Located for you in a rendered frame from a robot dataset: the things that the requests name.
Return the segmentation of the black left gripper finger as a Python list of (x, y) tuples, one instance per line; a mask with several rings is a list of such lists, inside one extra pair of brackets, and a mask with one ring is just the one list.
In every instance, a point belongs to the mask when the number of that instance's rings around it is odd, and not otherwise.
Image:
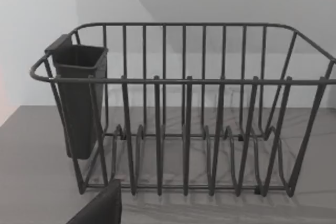
[(66, 224), (121, 224), (121, 182), (113, 179)]

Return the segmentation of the dark grey cutlery holder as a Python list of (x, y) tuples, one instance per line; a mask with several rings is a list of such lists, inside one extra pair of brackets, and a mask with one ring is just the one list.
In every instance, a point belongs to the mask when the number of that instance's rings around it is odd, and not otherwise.
[[(108, 49), (105, 47), (74, 45), (71, 37), (62, 34), (45, 52), (51, 53), (56, 75), (62, 78), (106, 77)], [(75, 156), (86, 160), (96, 143), (90, 87), (85, 83), (63, 83), (60, 90), (62, 104), (70, 116)]]

